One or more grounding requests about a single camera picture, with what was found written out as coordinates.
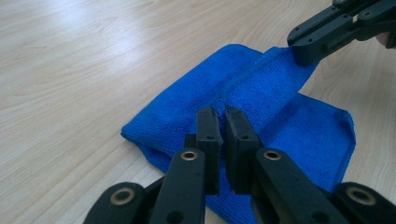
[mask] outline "table surface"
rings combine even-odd
[[[100,194],[163,174],[120,128],[217,49],[286,47],[331,4],[310,1],[0,3],[1,223],[82,223]],[[349,111],[344,181],[396,203],[396,50],[375,39],[324,59],[301,93]],[[207,223],[223,221],[210,211]]]

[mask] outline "fabric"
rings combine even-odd
[[[150,163],[166,173],[184,136],[195,133],[196,112],[212,106],[223,129],[226,105],[243,110],[267,147],[285,151],[317,186],[342,181],[355,147],[352,117],[298,93],[316,68],[299,66],[290,48],[265,53],[229,45],[158,95],[122,130]],[[255,223],[249,196],[231,192],[222,163],[220,196],[206,206],[229,223]]]

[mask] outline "wood grain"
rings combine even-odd
[[[82,223],[121,181],[163,174],[120,128],[230,43],[287,46],[331,1],[1,1],[1,223]],[[353,42],[301,93],[348,110],[357,147],[345,181],[396,203],[396,50]],[[223,221],[210,211],[207,223]]]

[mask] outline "blue towel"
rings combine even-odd
[[[223,129],[225,108],[231,105],[247,114],[267,147],[288,153],[314,184],[331,191],[342,181],[355,134],[345,110],[298,93],[315,68],[298,66],[290,48],[261,53],[225,46],[157,96],[121,135],[166,173],[185,134],[195,133],[196,112],[214,107]],[[230,190],[223,162],[220,196],[206,196],[206,205],[229,223],[256,222],[249,196]]]

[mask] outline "folded towel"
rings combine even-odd
[[[223,129],[231,105],[247,114],[265,146],[288,153],[314,184],[331,191],[342,181],[355,134],[345,110],[298,93],[315,67],[297,65],[290,48],[261,53],[228,45],[158,95],[121,135],[166,173],[185,134],[195,133],[196,112],[212,106]],[[206,205],[229,223],[256,222],[249,196],[230,190],[223,162],[220,196],[206,196]]]

